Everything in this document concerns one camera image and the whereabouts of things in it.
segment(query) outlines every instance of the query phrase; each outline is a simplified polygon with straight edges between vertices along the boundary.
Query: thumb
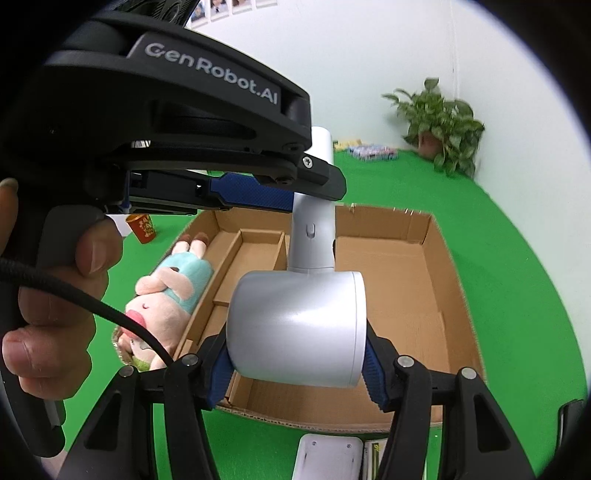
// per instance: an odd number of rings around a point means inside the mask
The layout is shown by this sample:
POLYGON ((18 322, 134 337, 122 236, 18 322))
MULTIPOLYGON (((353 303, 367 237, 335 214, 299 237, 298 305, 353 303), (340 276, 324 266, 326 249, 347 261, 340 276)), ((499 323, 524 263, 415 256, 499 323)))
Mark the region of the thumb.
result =
POLYGON ((0 254, 4 252, 8 238, 17 221, 18 182, 15 179, 0 181, 0 254))

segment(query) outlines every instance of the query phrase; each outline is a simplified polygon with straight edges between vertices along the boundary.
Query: pink plush pig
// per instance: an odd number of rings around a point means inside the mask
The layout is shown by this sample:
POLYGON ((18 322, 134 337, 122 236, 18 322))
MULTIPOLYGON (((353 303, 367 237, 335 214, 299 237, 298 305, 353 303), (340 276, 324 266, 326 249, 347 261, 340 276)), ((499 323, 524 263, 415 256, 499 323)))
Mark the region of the pink plush pig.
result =
MULTIPOLYGON (((189 239, 181 237, 156 270, 138 280, 137 297, 125 307, 125 314, 148 329, 171 355, 213 274, 212 266, 203 259, 207 235, 198 233, 190 244, 189 239)), ((122 329, 118 345, 140 371, 165 367, 145 342, 126 329, 122 329)))

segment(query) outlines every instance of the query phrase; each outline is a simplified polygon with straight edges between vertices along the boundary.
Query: pig snout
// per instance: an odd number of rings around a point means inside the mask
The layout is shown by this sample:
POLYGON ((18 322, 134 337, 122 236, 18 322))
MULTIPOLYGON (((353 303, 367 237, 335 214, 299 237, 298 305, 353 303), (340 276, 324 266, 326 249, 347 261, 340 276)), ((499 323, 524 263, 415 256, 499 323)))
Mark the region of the pig snout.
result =
MULTIPOLYGON (((140 312, 136 312, 135 310, 128 310, 127 312, 125 312, 125 314, 130 319, 132 319, 135 323, 137 323, 138 325, 141 325, 142 327, 146 328, 146 320, 145 320, 144 316, 140 312)), ((139 337, 136 334, 134 334, 133 332, 130 332, 127 328, 122 329, 122 331, 129 338, 131 338, 133 340, 139 340, 139 337)))

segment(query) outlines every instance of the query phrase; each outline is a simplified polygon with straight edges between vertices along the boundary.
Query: red cup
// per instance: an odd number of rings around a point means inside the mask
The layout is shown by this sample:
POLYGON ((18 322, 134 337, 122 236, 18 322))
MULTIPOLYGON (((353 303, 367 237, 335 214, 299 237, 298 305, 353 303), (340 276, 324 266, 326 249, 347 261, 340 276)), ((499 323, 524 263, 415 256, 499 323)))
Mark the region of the red cup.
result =
POLYGON ((156 230, 154 230, 154 224, 150 215, 146 213, 128 215, 125 221, 140 243, 147 244, 156 237, 156 230))

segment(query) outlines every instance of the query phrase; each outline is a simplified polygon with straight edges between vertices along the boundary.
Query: green tablecloth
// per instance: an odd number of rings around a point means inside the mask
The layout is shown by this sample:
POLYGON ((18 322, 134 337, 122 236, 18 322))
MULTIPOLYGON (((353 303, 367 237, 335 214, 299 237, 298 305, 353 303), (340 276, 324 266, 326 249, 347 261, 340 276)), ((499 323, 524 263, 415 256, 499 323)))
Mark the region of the green tablecloth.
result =
MULTIPOLYGON (((490 389, 539 471, 553 453, 558 408, 586 396, 586 382, 569 319, 531 248, 472 181, 436 174, 431 164, 412 153, 368 164, 337 154, 335 161, 347 178, 346 203, 435 214, 466 292, 490 389)), ((123 260, 111 271, 105 301, 122 310, 137 279, 152 270, 188 221, 187 216, 155 216, 154 241, 141 245, 133 236, 127 238, 123 260)), ((75 398, 66 402, 68 446, 120 367, 111 345, 113 326, 103 319, 97 324, 90 346, 92 373, 75 398)), ((219 411, 204 417, 222 480, 291 478, 304 432, 219 411)), ((440 437, 440 431, 433 429, 430 480, 437 476, 440 437)), ((155 442, 160 478, 167 480, 161 408, 155 411, 155 442)))

